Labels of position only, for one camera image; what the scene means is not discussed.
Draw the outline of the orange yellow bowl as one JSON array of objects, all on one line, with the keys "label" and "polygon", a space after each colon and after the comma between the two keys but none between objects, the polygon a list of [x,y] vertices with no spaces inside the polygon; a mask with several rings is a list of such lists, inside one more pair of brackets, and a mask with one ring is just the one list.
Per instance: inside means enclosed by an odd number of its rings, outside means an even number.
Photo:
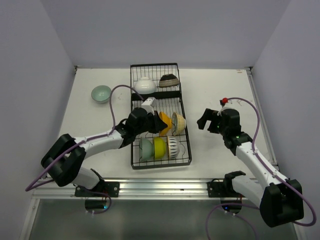
[{"label": "orange yellow bowl", "polygon": [[168,117],[163,111],[159,113],[160,119],[167,125],[165,129],[163,129],[160,133],[159,136],[163,137],[165,136],[169,130],[172,128],[172,120],[170,117]]}]

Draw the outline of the white bowl yellow sun dots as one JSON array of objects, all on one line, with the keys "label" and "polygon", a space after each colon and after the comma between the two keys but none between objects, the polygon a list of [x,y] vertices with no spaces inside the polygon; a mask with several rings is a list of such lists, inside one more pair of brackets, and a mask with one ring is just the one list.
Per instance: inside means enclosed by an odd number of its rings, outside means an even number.
[{"label": "white bowl yellow sun dots", "polygon": [[178,114],[177,112],[174,112],[172,114],[171,122],[172,122],[171,132],[173,136],[177,136],[181,134],[187,126],[186,119],[182,115]]}]

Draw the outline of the pale green celadon bowl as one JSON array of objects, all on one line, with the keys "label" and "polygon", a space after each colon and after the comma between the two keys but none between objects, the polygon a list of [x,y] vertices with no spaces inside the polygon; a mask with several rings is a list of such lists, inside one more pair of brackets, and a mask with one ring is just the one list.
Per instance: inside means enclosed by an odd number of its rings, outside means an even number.
[{"label": "pale green celadon bowl", "polygon": [[91,98],[99,104],[105,104],[109,101],[111,95],[111,88],[107,85],[96,86],[91,91]]}]

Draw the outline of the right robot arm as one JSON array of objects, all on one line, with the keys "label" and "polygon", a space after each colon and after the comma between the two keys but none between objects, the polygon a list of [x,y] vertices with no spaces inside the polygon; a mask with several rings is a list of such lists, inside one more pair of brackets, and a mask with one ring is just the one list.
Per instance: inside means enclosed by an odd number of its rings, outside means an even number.
[{"label": "right robot arm", "polygon": [[227,196],[237,193],[248,198],[259,209],[262,219],[271,228],[300,220],[304,217],[301,184],[288,179],[276,170],[265,157],[260,156],[253,139],[240,125],[240,114],[232,108],[220,111],[207,108],[197,120],[200,130],[210,122],[208,131],[222,135],[224,145],[241,160],[257,179],[257,183],[242,171],[224,176],[223,192]]}]

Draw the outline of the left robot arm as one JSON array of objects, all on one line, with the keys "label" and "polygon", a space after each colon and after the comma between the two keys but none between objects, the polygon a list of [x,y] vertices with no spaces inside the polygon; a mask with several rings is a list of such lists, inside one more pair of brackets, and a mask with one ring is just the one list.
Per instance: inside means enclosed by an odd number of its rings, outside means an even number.
[{"label": "left robot arm", "polygon": [[157,111],[152,113],[136,107],[128,118],[107,132],[88,137],[61,135],[42,158],[41,165],[59,187],[78,185],[96,197],[104,190],[102,177],[95,170],[82,167],[83,161],[108,150],[124,148],[136,136],[146,132],[157,134],[167,126]]}]

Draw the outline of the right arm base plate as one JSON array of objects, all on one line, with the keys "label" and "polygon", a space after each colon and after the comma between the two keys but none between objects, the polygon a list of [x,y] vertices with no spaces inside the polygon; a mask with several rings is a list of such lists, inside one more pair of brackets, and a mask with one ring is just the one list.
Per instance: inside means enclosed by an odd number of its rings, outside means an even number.
[{"label": "right arm base plate", "polygon": [[206,185],[209,198],[237,198],[240,195],[234,191],[229,180],[214,178]]}]

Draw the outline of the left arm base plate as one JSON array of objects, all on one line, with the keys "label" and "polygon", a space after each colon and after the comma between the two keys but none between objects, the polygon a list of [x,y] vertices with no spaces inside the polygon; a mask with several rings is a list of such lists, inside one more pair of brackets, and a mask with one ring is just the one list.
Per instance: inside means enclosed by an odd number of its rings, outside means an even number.
[{"label": "left arm base plate", "polygon": [[118,181],[102,181],[93,189],[87,189],[83,186],[78,186],[75,189],[74,195],[76,197],[106,197],[117,198],[119,196],[120,183]]}]

